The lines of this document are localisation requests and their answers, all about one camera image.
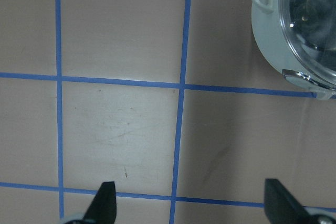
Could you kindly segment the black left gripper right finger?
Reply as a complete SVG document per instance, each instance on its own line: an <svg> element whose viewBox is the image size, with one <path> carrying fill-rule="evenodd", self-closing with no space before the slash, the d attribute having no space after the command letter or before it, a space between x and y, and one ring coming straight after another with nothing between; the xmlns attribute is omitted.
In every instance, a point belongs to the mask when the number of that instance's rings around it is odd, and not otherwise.
<svg viewBox="0 0 336 224"><path fill-rule="evenodd" d="M324 214L311 214L274 178L265 179L264 212L270 223L324 223Z"/></svg>

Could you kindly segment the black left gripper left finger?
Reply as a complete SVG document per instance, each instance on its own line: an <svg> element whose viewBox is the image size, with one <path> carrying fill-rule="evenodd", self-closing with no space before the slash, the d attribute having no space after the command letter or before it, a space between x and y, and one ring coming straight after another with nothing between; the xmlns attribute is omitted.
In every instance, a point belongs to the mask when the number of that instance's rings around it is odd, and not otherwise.
<svg viewBox="0 0 336 224"><path fill-rule="evenodd" d="M115 182L103 182L85 212L83 223L113 224L117 216Z"/></svg>

